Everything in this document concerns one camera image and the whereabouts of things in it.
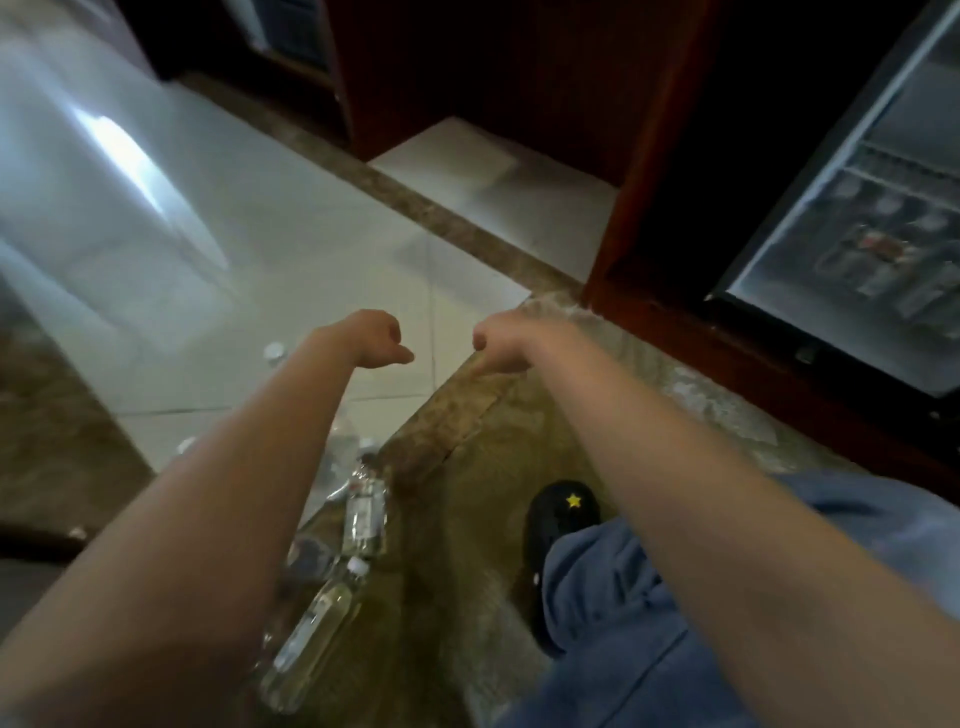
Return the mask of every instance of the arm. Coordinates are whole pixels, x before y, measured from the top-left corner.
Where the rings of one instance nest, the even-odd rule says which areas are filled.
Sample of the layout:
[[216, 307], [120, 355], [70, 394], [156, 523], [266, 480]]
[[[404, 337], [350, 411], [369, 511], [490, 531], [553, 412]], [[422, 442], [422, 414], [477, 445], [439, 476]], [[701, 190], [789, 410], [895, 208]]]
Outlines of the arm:
[[764, 725], [952, 725], [960, 626], [566, 322], [497, 314], [479, 371], [537, 369], [684, 614]]
[[62, 694], [95, 673], [134, 680], [130, 671], [147, 656], [156, 659], [142, 667], [150, 671], [142, 682], [159, 701], [170, 697], [164, 684], [181, 695], [201, 676], [208, 681], [198, 686], [201, 695], [235, 688], [259, 645], [350, 375], [358, 366], [412, 361], [399, 341], [396, 319], [383, 311], [359, 311], [313, 331], [249, 401], [171, 463], [14, 629], [0, 650], [0, 711], [33, 695], [49, 698], [50, 690]]

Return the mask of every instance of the forearm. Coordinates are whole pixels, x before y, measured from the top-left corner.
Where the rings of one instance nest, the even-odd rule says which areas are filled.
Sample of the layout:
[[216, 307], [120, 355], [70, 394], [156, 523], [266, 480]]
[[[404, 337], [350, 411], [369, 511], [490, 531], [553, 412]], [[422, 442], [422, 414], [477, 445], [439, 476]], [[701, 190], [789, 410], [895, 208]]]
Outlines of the forearm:
[[0, 701], [124, 654], [255, 641], [353, 371], [338, 335], [312, 333], [82, 554], [5, 642]]
[[761, 720], [915, 715], [894, 689], [898, 709], [957, 707], [957, 627], [898, 576], [575, 328], [539, 327], [527, 357]]

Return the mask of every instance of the white tile floor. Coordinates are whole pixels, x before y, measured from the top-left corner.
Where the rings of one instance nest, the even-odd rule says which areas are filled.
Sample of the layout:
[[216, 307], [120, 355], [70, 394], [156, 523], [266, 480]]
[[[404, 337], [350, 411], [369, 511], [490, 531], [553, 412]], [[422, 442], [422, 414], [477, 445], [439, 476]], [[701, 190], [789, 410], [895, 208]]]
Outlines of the white tile floor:
[[617, 193], [606, 182], [454, 117], [371, 165], [582, 282]]
[[360, 434], [385, 440], [463, 362], [472, 326], [527, 296], [150, 81], [58, 6], [0, 11], [33, 32], [0, 44], [0, 271], [155, 469], [269, 375], [267, 343], [358, 307], [394, 313], [418, 355], [348, 388]]

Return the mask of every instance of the fridge shelf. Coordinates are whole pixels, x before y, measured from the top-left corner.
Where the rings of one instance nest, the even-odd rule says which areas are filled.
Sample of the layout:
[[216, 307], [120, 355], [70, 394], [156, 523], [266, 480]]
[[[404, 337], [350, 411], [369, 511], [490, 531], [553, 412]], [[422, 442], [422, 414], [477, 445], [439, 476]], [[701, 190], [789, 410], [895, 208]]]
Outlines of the fridge shelf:
[[960, 214], [960, 177], [947, 170], [936, 169], [867, 141], [857, 144], [844, 170]]

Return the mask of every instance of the person's right arm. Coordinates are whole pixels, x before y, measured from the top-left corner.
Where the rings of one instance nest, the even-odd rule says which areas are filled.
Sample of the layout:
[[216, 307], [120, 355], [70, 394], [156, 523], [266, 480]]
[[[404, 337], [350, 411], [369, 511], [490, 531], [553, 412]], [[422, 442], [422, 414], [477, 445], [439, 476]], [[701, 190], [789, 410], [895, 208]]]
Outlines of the person's right arm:
[[567, 322], [496, 314], [478, 373], [533, 366], [684, 614], [769, 726], [953, 726], [960, 623]]

